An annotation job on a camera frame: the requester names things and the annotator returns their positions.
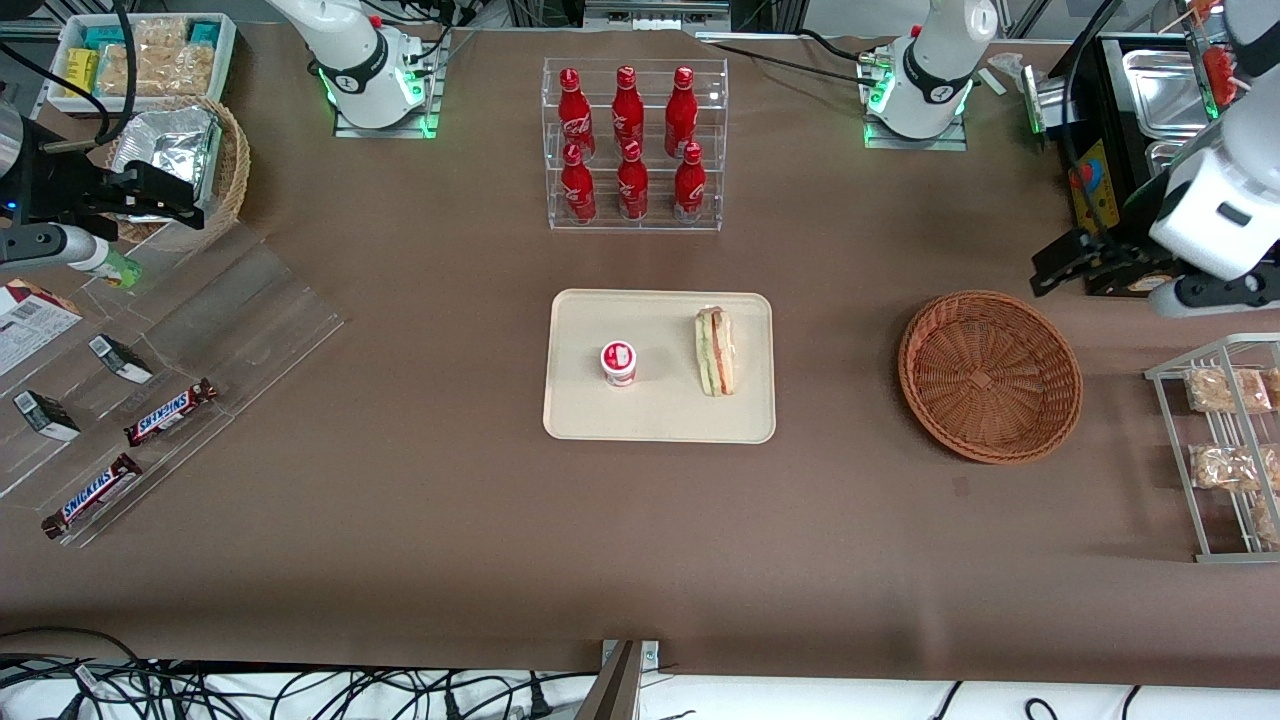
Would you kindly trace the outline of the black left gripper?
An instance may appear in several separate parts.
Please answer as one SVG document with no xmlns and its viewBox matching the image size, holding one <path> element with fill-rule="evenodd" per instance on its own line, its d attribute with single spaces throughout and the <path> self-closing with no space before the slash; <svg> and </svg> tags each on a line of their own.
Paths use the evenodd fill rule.
<svg viewBox="0 0 1280 720">
<path fill-rule="evenodd" d="M 1130 251 L 1116 269 L 1107 263 L 1079 264 L 1079 249 L 1042 249 L 1032 263 L 1030 291 L 1037 299 L 1075 281 L 1087 293 L 1147 297 L 1176 277 L 1176 258 L 1156 245 Z"/>
</svg>

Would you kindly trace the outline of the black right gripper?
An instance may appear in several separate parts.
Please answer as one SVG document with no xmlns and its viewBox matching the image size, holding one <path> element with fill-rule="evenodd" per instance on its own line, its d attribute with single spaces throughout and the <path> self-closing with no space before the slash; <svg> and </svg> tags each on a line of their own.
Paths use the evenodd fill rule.
<svg viewBox="0 0 1280 720">
<path fill-rule="evenodd" d="M 133 199 L 118 213 L 120 223 L 175 222 L 195 231 L 206 225 L 196 188 L 187 179 L 146 161 L 128 161 L 123 170 L 110 173 L 82 152 L 47 154 L 40 149 L 24 149 L 15 161 L 15 223 L 78 225 L 84 217 L 114 211 L 119 190 Z"/>
</svg>

